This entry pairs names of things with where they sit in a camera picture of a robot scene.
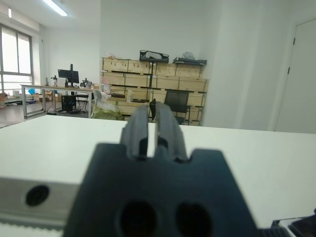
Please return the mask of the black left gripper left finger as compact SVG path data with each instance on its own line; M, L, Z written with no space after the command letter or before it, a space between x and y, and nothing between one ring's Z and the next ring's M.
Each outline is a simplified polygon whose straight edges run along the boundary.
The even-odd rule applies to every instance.
M120 144L126 146L126 154L130 159L147 157L148 149L148 106L137 107L122 129Z

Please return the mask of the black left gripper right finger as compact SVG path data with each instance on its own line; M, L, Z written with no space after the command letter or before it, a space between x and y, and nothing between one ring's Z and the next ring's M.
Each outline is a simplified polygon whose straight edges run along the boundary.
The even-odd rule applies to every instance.
M188 162L185 141L180 125L171 108L163 103L156 103L156 145L163 146L167 158L174 162Z

